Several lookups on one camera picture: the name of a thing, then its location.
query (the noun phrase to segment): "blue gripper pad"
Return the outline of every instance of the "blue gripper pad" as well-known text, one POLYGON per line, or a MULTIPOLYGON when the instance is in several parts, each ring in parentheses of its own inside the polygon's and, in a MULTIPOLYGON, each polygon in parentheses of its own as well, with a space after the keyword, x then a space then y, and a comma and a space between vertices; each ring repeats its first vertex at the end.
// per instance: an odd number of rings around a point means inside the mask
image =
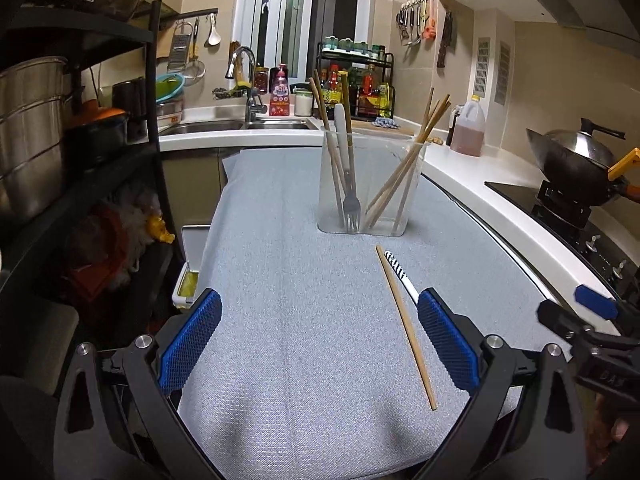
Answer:
POLYGON ((206 290, 191 308, 195 311, 161 357, 158 385, 166 396, 183 388, 222 318, 222 300, 215 290, 206 290))
POLYGON ((446 312, 438 298, 424 290, 418 297, 418 319, 453 383, 472 395, 480 386, 478 356, 446 312))
POLYGON ((590 289, 586 285, 580 285, 574 292, 575 301, 585 306, 602 319, 616 319, 618 317, 618 307, 614 300, 605 298, 603 295, 590 289))

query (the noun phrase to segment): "wok handle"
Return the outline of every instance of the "wok handle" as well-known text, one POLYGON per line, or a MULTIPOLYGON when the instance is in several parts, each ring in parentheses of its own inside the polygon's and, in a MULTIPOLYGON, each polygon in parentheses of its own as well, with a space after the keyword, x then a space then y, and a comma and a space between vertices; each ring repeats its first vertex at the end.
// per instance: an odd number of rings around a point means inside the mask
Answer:
POLYGON ((612 130, 611 128, 605 128, 604 126, 598 126, 597 124, 594 124, 592 121, 585 119, 584 117, 580 118, 580 130, 588 135, 592 135, 593 131, 597 130, 599 132, 602 132, 603 134, 608 134, 622 140, 625 140, 626 136, 625 132, 612 130))
POLYGON ((633 184, 622 186, 620 195, 640 204, 640 186, 634 186, 633 184))
POLYGON ((640 148, 634 148, 609 168, 609 173, 607 174, 609 181, 613 182, 620 178, 630 170, 632 166, 636 166, 638 164, 640 164, 640 148))

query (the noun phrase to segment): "kitchen sink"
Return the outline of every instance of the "kitchen sink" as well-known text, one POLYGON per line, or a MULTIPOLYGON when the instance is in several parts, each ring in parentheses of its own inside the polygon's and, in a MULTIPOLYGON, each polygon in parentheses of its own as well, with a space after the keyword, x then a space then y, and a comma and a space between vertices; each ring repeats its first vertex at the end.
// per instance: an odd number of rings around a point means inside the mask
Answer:
POLYGON ((180 134, 202 134, 207 132, 226 132, 227 130, 316 130, 307 120, 266 119, 245 123, 238 119, 204 121, 201 123, 183 123, 171 126, 160 132, 161 136, 180 134))
POLYGON ((254 121, 247 123, 243 127, 245 130, 316 130, 310 121, 294 120, 285 121, 278 119, 266 119, 264 121, 254 121))
POLYGON ((226 132, 227 130, 239 130, 244 126, 244 121, 229 119, 221 121, 204 121, 201 123, 176 124, 160 132, 161 136, 180 134, 201 134, 206 132, 226 132))

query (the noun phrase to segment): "gray cloth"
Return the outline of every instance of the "gray cloth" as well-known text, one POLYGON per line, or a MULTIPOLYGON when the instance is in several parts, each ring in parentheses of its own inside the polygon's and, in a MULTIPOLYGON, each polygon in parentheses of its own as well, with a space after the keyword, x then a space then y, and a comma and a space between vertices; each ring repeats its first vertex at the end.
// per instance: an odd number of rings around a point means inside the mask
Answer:
MULTIPOLYGON (((428 459, 468 401, 417 329, 438 409, 430 410, 375 244, 418 289, 434 286, 486 334, 540 350, 540 291, 455 202, 421 178, 402 237, 316 227, 321 150, 235 157, 207 240, 198 291, 222 321, 178 412, 230 480, 375 478, 428 459)), ((516 396, 508 397, 513 408, 516 396)))

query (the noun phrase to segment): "stove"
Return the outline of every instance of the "stove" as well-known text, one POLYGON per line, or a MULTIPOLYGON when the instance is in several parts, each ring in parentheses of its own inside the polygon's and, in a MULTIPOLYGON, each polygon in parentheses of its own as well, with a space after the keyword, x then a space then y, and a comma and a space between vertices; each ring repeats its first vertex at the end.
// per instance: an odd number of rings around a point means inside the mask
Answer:
POLYGON ((609 289, 616 300, 640 310, 640 269, 613 241, 589 222, 591 209, 562 195, 548 182, 540 189, 485 182, 546 228, 609 289))

